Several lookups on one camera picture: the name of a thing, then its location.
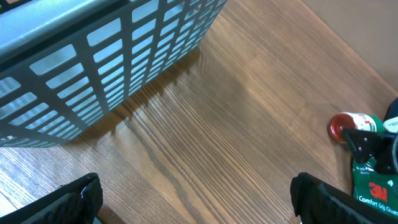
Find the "green package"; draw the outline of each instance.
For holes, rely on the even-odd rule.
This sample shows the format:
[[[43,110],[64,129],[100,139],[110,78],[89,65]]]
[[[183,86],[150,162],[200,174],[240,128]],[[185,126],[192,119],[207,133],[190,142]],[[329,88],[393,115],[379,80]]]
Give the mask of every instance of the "green package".
[[[398,218],[398,176],[382,175],[374,171],[376,161],[365,164],[353,161],[354,195],[357,200]]]

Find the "wooden surface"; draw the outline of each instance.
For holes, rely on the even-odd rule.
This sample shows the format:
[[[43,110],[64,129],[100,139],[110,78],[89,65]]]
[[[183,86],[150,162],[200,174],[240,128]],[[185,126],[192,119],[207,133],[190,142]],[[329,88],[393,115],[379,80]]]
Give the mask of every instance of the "wooden surface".
[[[346,192],[340,111],[383,117],[398,94],[298,0],[229,0],[192,53],[76,141],[2,148],[17,208],[97,172],[106,223],[299,223],[290,181]]]

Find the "wooden table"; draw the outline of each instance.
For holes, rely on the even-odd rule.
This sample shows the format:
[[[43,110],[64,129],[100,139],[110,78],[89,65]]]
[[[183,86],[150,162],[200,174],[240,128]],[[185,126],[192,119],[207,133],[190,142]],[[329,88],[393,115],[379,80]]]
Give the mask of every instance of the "wooden table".
[[[0,191],[21,208],[97,172],[108,223],[299,223],[299,172],[351,188],[328,120],[382,118],[396,96],[302,1],[229,0],[197,49],[76,141],[0,149]]]

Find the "laundry basket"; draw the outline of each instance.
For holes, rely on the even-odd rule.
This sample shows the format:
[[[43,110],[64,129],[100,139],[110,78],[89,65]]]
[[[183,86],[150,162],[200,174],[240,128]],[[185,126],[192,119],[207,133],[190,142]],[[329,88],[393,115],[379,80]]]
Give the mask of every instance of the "laundry basket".
[[[75,138],[195,48],[226,0],[24,2],[0,11],[3,147]]]

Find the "white label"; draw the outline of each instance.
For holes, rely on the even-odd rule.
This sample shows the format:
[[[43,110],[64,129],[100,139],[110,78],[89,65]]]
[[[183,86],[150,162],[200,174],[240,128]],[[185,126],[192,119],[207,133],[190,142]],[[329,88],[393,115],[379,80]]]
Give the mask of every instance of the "white label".
[[[383,126],[391,133],[398,133],[398,117],[388,119],[383,123]]]
[[[376,122],[367,114],[345,113],[354,119],[356,129],[362,131],[377,132]]]

